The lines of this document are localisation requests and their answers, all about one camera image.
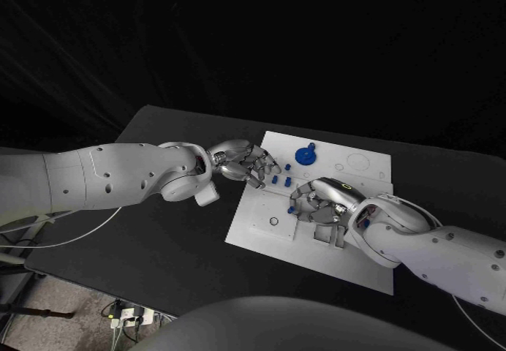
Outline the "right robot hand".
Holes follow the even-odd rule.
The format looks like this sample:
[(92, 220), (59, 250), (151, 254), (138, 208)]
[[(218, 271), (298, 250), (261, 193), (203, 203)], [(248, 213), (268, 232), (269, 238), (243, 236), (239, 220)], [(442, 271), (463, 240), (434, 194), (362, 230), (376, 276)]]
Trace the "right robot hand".
[(366, 196), (347, 183), (321, 177), (295, 188), (288, 198), (288, 214), (300, 222), (323, 227), (347, 226)]

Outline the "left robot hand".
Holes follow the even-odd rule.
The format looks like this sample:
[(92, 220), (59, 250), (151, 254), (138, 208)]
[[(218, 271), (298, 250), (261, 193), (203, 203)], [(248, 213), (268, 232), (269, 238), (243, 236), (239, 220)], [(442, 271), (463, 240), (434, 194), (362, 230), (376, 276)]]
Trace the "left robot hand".
[(267, 175), (281, 173), (269, 152), (248, 140), (228, 140), (212, 146), (206, 153), (213, 172), (232, 181), (243, 181), (254, 189), (265, 188)]

